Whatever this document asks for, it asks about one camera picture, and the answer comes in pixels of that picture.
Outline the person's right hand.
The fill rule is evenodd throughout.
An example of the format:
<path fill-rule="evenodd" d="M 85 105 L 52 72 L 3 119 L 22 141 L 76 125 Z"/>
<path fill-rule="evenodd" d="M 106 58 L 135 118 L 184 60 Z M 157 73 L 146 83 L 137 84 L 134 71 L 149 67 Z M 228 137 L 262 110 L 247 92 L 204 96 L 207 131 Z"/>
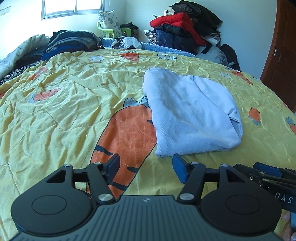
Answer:
<path fill-rule="evenodd" d="M 296 241 L 296 234 L 295 232 L 290 228 L 290 213 L 287 212 L 282 216 L 282 220 L 286 221 L 285 226 L 283 227 L 280 237 L 284 241 Z"/>

